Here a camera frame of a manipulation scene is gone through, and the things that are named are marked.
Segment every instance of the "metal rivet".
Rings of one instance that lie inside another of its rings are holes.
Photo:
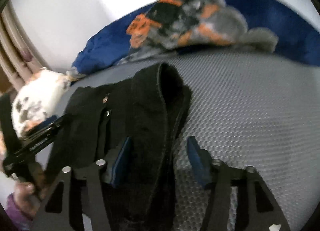
[[[219,160],[219,159],[213,159],[213,161],[212,161],[212,165],[214,165],[214,166],[221,166],[221,160]]]
[[[254,173],[254,172],[255,172],[255,168],[252,167],[252,166],[248,166],[248,167],[247,167],[247,172],[249,172],[249,173]]]
[[[62,169],[63,173],[68,173],[69,171],[71,171],[71,167],[69,167],[69,166],[63,167],[63,169]]]
[[[100,160],[97,160],[96,164],[98,166],[102,166],[102,165],[105,165],[106,164],[106,161],[104,159],[100,159]]]

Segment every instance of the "purple sleeve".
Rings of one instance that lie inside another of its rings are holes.
[[[32,219],[27,217],[15,204],[13,194],[8,196],[6,212],[19,231],[30,230]]]

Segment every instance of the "gray textured mat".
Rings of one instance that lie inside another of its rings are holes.
[[[209,196],[191,173],[185,146],[189,135],[230,166],[255,166],[292,231],[300,230],[320,200],[320,69],[269,54],[212,50],[165,60],[193,91],[174,146],[174,230],[199,230]],[[61,100],[58,114],[77,87],[117,82],[155,62],[124,64],[77,82]],[[229,230],[236,209],[235,194],[232,198]]]

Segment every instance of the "blue fabric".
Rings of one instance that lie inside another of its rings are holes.
[[[266,27],[279,42],[275,53],[304,64],[320,66],[320,34],[277,0],[225,0],[246,18],[248,28]]]
[[[80,74],[89,75],[117,64],[129,52],[131,36],[126,34],[127,28],[137,15],[149,10],[152,5],[127,14],[92,36],[72,67],[76,67]]]
[[[275,53],[304,64],[320,66],[320,34],[294,11],[276,0],[225,0],[245,17],[248,28],[266,27],[279,42]],[[126,30],[133,19],[153,4],[144,6],[104,27],[91,37],[72,66],[89,75],[113,66],[126,57],[130,35]]]

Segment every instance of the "blue plastic piece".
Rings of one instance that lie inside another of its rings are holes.
[[[203,187],[212,183],[211,162],[212,158],[207,150],[200,149],[194,136],[187,139],[187,154],[190,160],[196,181]]]
[[[117,187],[122,180],[125,178],[128,170],[127,165],[129,161],[129,155],[132,147],[132,141],[130,137],[127,137],[121,147],[121,150],[118,154],[116,161],[112,166],[111,173],[111,186]]]
[[[49,118],[47,118],[45,121],[41,122],[40,124],[36,125],[35,127],[33,127],[32,129],[30,129],[27,132],[27,136],[30,136],[31,134],[36,133],[37,131],[40,131],[42,128],[47,127],[49,124],[53,123],[54,121],[56,121],[58,119],[57,115],[53,115],[50,116]]]

